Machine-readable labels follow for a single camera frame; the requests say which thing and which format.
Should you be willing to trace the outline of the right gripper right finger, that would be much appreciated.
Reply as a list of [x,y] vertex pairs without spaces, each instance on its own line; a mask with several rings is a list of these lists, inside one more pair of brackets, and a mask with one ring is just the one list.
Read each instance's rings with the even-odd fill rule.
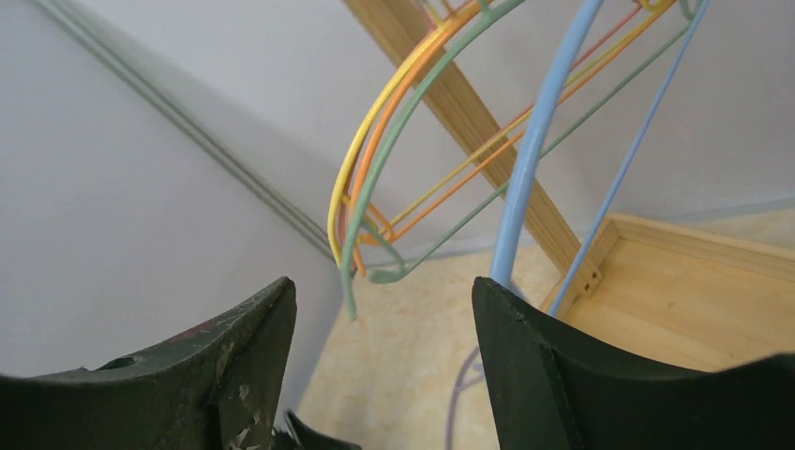
[[489,277],[476,335],[503,449],[790,449],[794,357],[706,372],[625,351]]

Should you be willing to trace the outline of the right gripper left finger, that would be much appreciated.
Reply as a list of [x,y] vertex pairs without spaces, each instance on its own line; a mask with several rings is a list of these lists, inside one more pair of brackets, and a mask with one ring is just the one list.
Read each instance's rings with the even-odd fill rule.
[[265,449],[297,315],[281,277],[94,370],[1,379],[5,449]]

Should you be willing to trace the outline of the green hanger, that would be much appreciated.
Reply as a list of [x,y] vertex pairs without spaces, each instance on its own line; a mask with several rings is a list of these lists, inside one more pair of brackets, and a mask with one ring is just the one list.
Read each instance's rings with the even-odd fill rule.
[[[438,76],[442,73],[442,71],[444,71],[444,69],[453,62],[455,57],[458,56],[458,54],[461,53],[472,41],[477,39],[481,34],[483,34],[486,30],[488,30],[492,24],[497,22],[503,16],[507,15],[513,9],[517,8],[523,2],[524,1],[505,1],[499,4],[497,7],[489,7],[487,3],[480,2],[483,7],[479,7],[480,9],[478,9],[478,11],[480,11],[480,15],[483,15],[485,18],[482,21],[480,21],[474,28],[469,30],[467,34],[465,34],[465,36],[457,38],[457,40],[454,42],[454,48],[445,56],[443,56],[442,59],[438,63],[436,63],[436,65],[431,69],[431,71],[426,76],[426,78],[422,82],[420,82],[420,84],[414,91],[412,100],[403,108],[403,112],[401,113],[402,115],[398,119],[397,123],[392,126],[390,134],[388,134],[387,138],[385,138],[386,140],[383,143],[380,143],[380,146],[377,147],[375,156],[373,157],[374,162],[372,162],[371,166],[367,169],[367,172],[365,173],[366,177],[362,187],[363,191],[357,197],[357,200],[355,202],[353,200],[350,201],[352,218],[350,219],[351,222],[349,223],[348,226],[349,228],[346,231],[344,246],[341,248],[341,253],[340,253],[339,269],[342,277],[344,305],[349,314],[349,318],[352,321],[357,318],[357,308],[353,296],[353,284],[351,282],[350,265],[351,265],[351,260],[353,259],[353,254],[356,247],[356,238],[358,236],[360,228],[364,227],[367,230],[367,232],[371,235],[371,237],[373,237],[376,240],[377,244],[380,247],[388,250],[388,252],[392,254],[393,258],[398,263],[398,268],[396,270],[385,271],[385,272],[374,271],[370,274],[369,279],[374,283],[392,283],[397,280],[405,278],[409,273],[411,273],[412,270],[414,270],[420,263],[426,260],[434,251],[436,251],[436,249],[438,249],[442,244],[444,244],[453,234],[457,233],[472,218],[477,216],[486,206],[488,206],[494,199],[496,199],[499,194],[503,194],[507,189],[509,189],[509,187],[510,188],[513,187],[509,185],[512,184],[515,186],[519,185],[520,183],[519,181],[513,181],[514,177],[512,175],[512,178],[509,181],[505,181],[502,185],[500,185],[491,194],[490,197],[488,197],[486,200],[481,202],[480,205],[478,205],[475,209],[473,209],[468,216],[462,219],[459,222],[459,224],[454,226],[443,238],[441,238],[441,240],[439,240],[436,244],[434,244],[424,255],[418,257],[416,260],[414,260],[414,262],[412,262],[408,266],[400,256],[399,252],[397,252],[392,246],[391,244],[392,241],[389,240],[393,238],[397,239],[399,232],[395,232],[393,237],[390,238],[384,237],[384,235],[379,233],[373,226],[368,224],[365,219],[367,214],[367,208],[369,206],[369,200],[372,196],[372,191],[374,190],[375,184],[381,175],[386,160],[388,159],[395,143],[397,142],[399,135],[402,133],[402,130],[405,128],[405,123],[409,120],[409,118],[413,114],[417,104],[420,102],[426,91],[435,82],[436,78],[438,78]],[[580,41],[578,41],[579,43],[576,43],[573,40],[564,40],[563,44],[566,45],[563,45],[564,46],[563,50],[569,51],[571,54],[574,54],[578,50],[578,47],[581,44],[582,39],[584,39],[585,35],[587,34],[591,26],[591,23],[593,22],[593,19],[595,18],[596,13],[598,12],[598,9],[601,6],[602,1],[586,1],[585,3],[589,5],[591,3],[594,3],[595,7],[592,8],[591,11],[592,14],[590,16],[587,17],[583,16],[585,17],[585,19],[582,19],[579,16],[577,16],[575,19],[574,29],[576,32],[582,35],[582,38],[580,39]],[[645,22],[638,25],[636,29],[634,29],[628,35],[623,37],[618,44],[615,44],[613,47],[611,47],[610,48],[611,50],[608,50],[607,53],[603,55],[604,58],[597,61],[599,65],[604,66],[609,62],[609,60],[614,59],[615,55],[620,53],[623,50],[623,48],[625,48],[628,44],[630,44],[631,41],[633,41],[637,36],[642,34],[645,31],[645,29],[648,28],[648,26],[650,26],[655,20],[657,20],[668,9],[670,9],[671,6],[674,5],[674,1],[659,1],[657,4],[654,4],[653,6],[651,6],[648,1],[639,1],[639,4],[641,6],[641,9],[646,8],[646,6],[651,7],[650,9],[651,13],[649,17]],[[678,4],[681,7],[682,15],[685,17],[685,19],[688,20],[688,24],[679,32],[678,35],[673,37],[668,43],[664,44],[664,46],[661,47],[656,53],[653,53],[652,56],[650,56],[644,63],[638,66],[635,72],[632,72],[623,81],[621,81],[619,85],[617,85],[613,90],[615,92],[611,91],[611,93],[609,93],[606,97],[600,100],[600,102],[597,102],[597,104],[595,104],[591,110],[588,110],[586,113],[584,113],[580,117],[580,119],[578,119],[578,122],[576,122],[574,125],[568,128],[556,141],[552,142],[546,148],[541,150],[542,147],[540,145],[546,139],[546,137],[544,138],[541,137],[542,128],[544,129],[543,132],[545,133],[546,136],[546,130],[549,127],[549,124],[551,123],[553,110],[556,108],[556,106],[552,106],[551,103],[552,94],[550,94],[552,92],[552,90],[550,89],[552,89],[555,86],[548,87],[549,83],[547,81],[544,81],[545,84],[542,87],[541,94],[539,94],[540,96],[539,98],[541,98],[542,100],[541,102],[542,105],[540,107],[539,114],[542,116],[542,118],[537,120],[535,118],[530,118],[529,125],[526,125],[525,131],[530,131],[532,134],[532,138],[535,139],[535,141],[531,142],[531,138],[525,139],[526,142],[523,142],[521,144],[519,153],[521,157],[528,155],[530,157],[533,157],[533,161],[525,163],[524,160],[521,160],[520,163],[524,164],[522,167],[524,166],[529,167],[530,169],[528,169],[528,171],[532,171],[532,173],[534,174],[534,171],[537,169],[538,161],[540,161],[541,158],[543,158],[552,150],[554,150],[557,147],[557,145],[559,145],[580,125],[582,125],[585,121],[587,121],[588,118],[590,118],[596,111],[598,111],[602,106],[604,106],[604,104],[606,104],[610,99],[612,99],[619,91],[623,89],[623,87],[627,83],[632,81],[651,62],[653,62],[665,50],[667,50],[671,45],[673,45],[673,43],[675,43],[682,36],[686,35],[686,39],[681,48],[681,51],[678,53],[677,57],[675,58],[675,61],[672,63],[669,74],[667,75],[663,83],[663,86],[660,88],[661,90],[658,92],[657,97],[655,98],[654,103],[652,104],[652,107],[647,114],[647,117],[644,119],[644,123],[643,126],[641,127],[640,134],[638,135],[639,137],[637,137],[635,143],[633,143],[632,148],[630,149],[629,152],[628,159],[622,164],[622,168],[619,170],[618,178],[616,179],[618,181],[615,181],[614,186],[611,188],[612,190],[607,196],[605,205],[603,205],[602,210],[600,210],[599,214],[601,216],[599,216],[597,221],[594,222],[592,230],[589,232],[590,234],[586,239],[587,242],[582,244],[574,261],[571,263],[571,266],[569,267],[567,275],[564,277],[563,287],[565,289],[568,289],[569,285],[572,282],[572,279],[574,279],[575,276],[574,274],[576,269],[578,270],[579,267],[581,266],[582,261],[584,261],[585,249],[587,246],[591,244],[593,240],[593,236],[595,235],[595,227],[598,225],[599,220],[604,218],[609,202],[611,202],[612,199],[615,197],[615,191],[621,183],[621,178],[625,175],[628,165],[630,164],[632,158],[634,157],[636,151],[638,150],[640,140],[642,139],[643,134],[646,132],[649,124],[651,123],[653,113],[656,111],[656,108],[659,106],[662,96],[664,95],[665,90],[668,88],[668,85],[670,84],[673,73],[675,72],[676,67],[679,65],[683,57],[683,52],[686,50],[686,47],[690,42],[692,34],[695,31],[695,29],[698,28],[698,22],[701,20],[703,12],[706,6],[708,6],[709,1],[706,2],[697,1],[696,7],[692,8],[692,10],[690,8],[690,5],[688,4],[688,1],[678,1]],[[595,74],[600,69],[601,66],[595,68],[592,71],[591,75]],[[578,82],[578,84],[575,87],[572,87],[569,91],[566,91],[565,93],[562,94],[560,94],[560,92],[563,91],[563,88],[571,85],[574,82],[575,78],[574,76],[572,76],[572,78],[570,78],[565,83],[563,83],[563,81],[559,82],[561,86],[558,88],[558,93],[560,94],[560,96],[558,97],[557,103],[558,104],[563,103],[566,99],[571,97],[571,95],[573,95],[579,89],[579,87],[581,87],[581,85],[585,84],[590,78],[592,78],[591,75],[583,78],[582,80],[580,80],[581,82]],[[517,136],[515,136],[515,138],[522,138],[524,136],[525,131],[520,132]],[[507,251],[506,250],[507,244],[505,243],[508,241],[505,240],[503,234],[514,233],[518,236],[519,233],[518,231],[514,232],[514,229],[516,230],[518,229],[518,225],[513,225],[512,223],[508,223],[505,221],[503,222],[504,223],[501,225],[500,236],[498,237],[498,242],[497,242],[497,248],[499,250],[497,251],[497,253],[500,253],[504,249],[505,251]]]

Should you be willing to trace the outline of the orange hanger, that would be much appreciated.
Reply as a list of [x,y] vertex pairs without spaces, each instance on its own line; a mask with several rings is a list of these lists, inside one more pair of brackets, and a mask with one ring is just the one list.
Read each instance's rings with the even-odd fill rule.
[[[432,29],[398,66],[394,76],[373,103],[354,135],[338,174],[329,209],[329,222],[334,231],[330,245],[337,259],[342,257],[344,242],[342,236],[344,219],[341,209],[343,207],[353,209],[358,204],[363,196],[369,172],[374,166],[375,157],[379,151],[391,150],[389,145],[383,143],[383,136],[389,134],[397,137],[401,134],[425,91],[453,62],[456,54],[448,52],[438,59],[435,65],[431,65],[430,60],[435,58],[437,53],[443,50],[444,45],[474,18],[480,21],[457,41],[459,51],[517,6],[516,1],[504,1],[499,5],[491,1],[468,1],[458,8],[448,7],[446,16],[441,17],[427,2],[421,4],[421,8],[431,20]],[[562,96],[569,98],[576,93],[670,6],[669,1],[638,1],[628,15],[573,62],[572,68],[575,73],[566,81]],[[441,182],[393,219],[386,219],[373,204],[368,205],[364,216],[366,231],[358,236],[352,250],[356,269],[361,273],[367,271],[360,251],[363,245],[382,248],[388,251],[397,263],[403,263],[401,255],[393,246],[394,243],[516,143],[518,138],[510,137],[508,134],[522,121],[528,119],[532,110],[533,107],[528,106],[512,122],[477,147]]]

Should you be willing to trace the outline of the light yellow hanger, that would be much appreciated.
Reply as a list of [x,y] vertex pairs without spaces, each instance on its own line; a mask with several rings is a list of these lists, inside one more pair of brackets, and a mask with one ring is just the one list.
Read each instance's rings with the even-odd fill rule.
[[[467,1],[461,7],[456,8],[451,7],[447,1],[443,4],[447,10],[444,17],[438,15],[434,6],[428,2],[420,3],[420,8],[430,19],[430,32],[397,67],[396,73],[376,98],[354,134],[349,150],[343,159],[332,191],[327,222],[330,231],[329,243],[337,263],[341,262],[344,243],[343,231],[346,224],[344,211],[353,209],[354,202],[359,198],[378,145],[403,97],[409,88],[414,86],[429,61],[464,25],[478,16],[483,18],[482,23],[486,25],[492,25],[497,21],[497,9],[489,1]],[[672,4],[671,1],[655,3],[637,1],[636,6],[628,15],[574,61],[571,66],[574,73],[563,85],[565,91],[559,101],[565,102],[589,82],[658,20]],[[500,157],[511,144],[516,143],[523,136],[522,133],[511,139],[507,135],[517,128],[521,121],[529,118],[533,108],[534,105],[530,104],[512,122],[477,147],[441,182],[393,219],[386,219],[378,208],[369,204],[367,206],[369,213],[365,215],[366,224],[373,226],[378,235],[384,238],[388,244],[393,244],[471,181],[475,175]]]

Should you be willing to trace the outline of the blue hanger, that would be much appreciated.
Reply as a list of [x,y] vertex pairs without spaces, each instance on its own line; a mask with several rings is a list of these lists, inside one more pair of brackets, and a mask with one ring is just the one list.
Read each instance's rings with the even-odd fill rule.
[[[645,137],[655,113],[678,69],[681,60],[689,46],[693,35],[709,5],[707,1],[697,1],[694,6],[681,1],[682,15],[687,20],[687,26],[681,31],[682,46],[678,50],[646,115],[637,131],[629,150],[627,151],[620,169],[610,185],[603,200],[596,219],[584,241],[580,244],[577,253],[569,264],[565,266],[566,272],[562,284],[547,308],[547,314],[555,317],[560,313],[564,298],[568,294],[580,266],[583,264],[587,251],[592,246],[595,236],[611,206],[628,169],[635,158],[638,149]],[[542,145],[546,141],[548,128],[556,108],[557,101],[562,98],[564,78],[570,72],[571,66],[577,56],[582,42],[590,30],[592,23],[602,6],[600,1],[584,1],[571,21],[562,43],[555,53],[555,57],[547,71],[541,89],[532,109],[530,118],[525,128],[519,146],[517,161],[508,181],[507,196],[502,210],[502,219],[498,230],[495,247],[489,267],[489,276],[506,288],[512,286],[511,276],[516,259],[519,237],[519,219],[527,209],[531,195],[535,192],[532,181],[535,179],[536,169],[541,158]]]

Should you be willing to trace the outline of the pink hanger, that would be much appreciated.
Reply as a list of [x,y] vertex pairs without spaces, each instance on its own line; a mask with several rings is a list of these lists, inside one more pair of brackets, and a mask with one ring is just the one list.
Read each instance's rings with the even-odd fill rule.
[[[329,243],[337,252],[342,250],[342,245],[345,242],[345,211],[347,209],[353,209],[353,201],[358,197],[358,192],[364,188],[367,170],[370,167],[371,160],[375,157],[377,145],[384,134],[386,126],[391,120],[391,116],[394,114],[394,110],[405,96],[411,83],[418,77],[421,69],[428,64],[431,57],[442,49],[443,44],[446,43],[447,40],[452,38],[455,33],[478,14],[478,8],[474,7],[470,2],[458,9],[450,10],[445,18],[438,16],[433,7],[423,5],[421,9],[429,16],[430,32],[412,49],[403,62],[400,63],[393,77],[370,107],[359,129],[354,134],[352,143],[337,175],[337,181],[332,192],[328,219],[330,232]],[[615,59],[618,54],[623,52],[623,50],[642,33],[641,28],[638,26],[620,40],[611,44],[609,48],[598,56],[591,58],[591,55],[595,51],[607,42],[609,38],[612,38],[615,33],[633,19],[642,9],[642,4],[637,2],[635,7],[624,18],[617,22],[613,28],[609,29],[574,61],[572,65],[573,68],[578,67],[584,61],[586,61],[588,65],[572,75],[564,84],[566,92],[561,98],[561,101],[566,101],[571,97],[571,95],[595,76],[604,66]],[[420,220],[424,219],[434,209],[456,193],[461,187],[471,181],[475,175],[483,171],[487,165],[496,159],[496,157],[507,150],[509,145],[515,143],[518,137],[514,137],[510,140],[506,140],[505,137],[519,125],[520,121],[530,116],[533,107],[534,105],[530,104],[506,127],[501,128],[496,134],[482,143],[463,163],[446,175],[442,181],[432,187],[397,216],[393,217],[393,219],[386,219],[378,208],[369,204],[367,206],[368,214],[365,215],[365,222],[369,225],[374,225],[376,231],[379,232],[381,237],[385,238],[387,242],[395,242],[402,237],[403,234],[413,228]],[[473,163],[477,165],[469,174],[459,180],[456,185],[448,189],[441,197],[434,201],[432,205],[426,207],[404,227],[400,229],[396,228],[396,226],[417,207],[461,173],[468,165]]]

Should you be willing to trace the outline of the purple hanger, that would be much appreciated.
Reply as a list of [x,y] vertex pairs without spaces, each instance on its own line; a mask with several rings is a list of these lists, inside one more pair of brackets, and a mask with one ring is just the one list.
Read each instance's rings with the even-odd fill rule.
[[479,356],[480,349],[478,346],[475,346],[464,359],[458,370],[445,419],[443,444],[445,450],[451,450],[454,445],[456,413],[461,394],[467,389],[482,383],[486,379],[483,364],[478,361]]

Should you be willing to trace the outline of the wooden hanger rack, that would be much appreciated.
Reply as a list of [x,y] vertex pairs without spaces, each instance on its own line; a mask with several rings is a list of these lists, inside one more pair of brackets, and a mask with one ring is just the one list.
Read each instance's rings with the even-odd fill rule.
[[[622,184],[621,212],[594,238],[590,293],[583,281],[560,309],[610,344],[706,370],[794,351],[794,1],[715,2]],[[471,153],[497,125],[450,70],[429,108]],[[343,359],[463,354],[470,332],[454,324],[466,322],[454,294],[472,281],[431,269],[414,278],[435,288],[366,288],[370,316],[335,325],[333,347],[352,354]]]

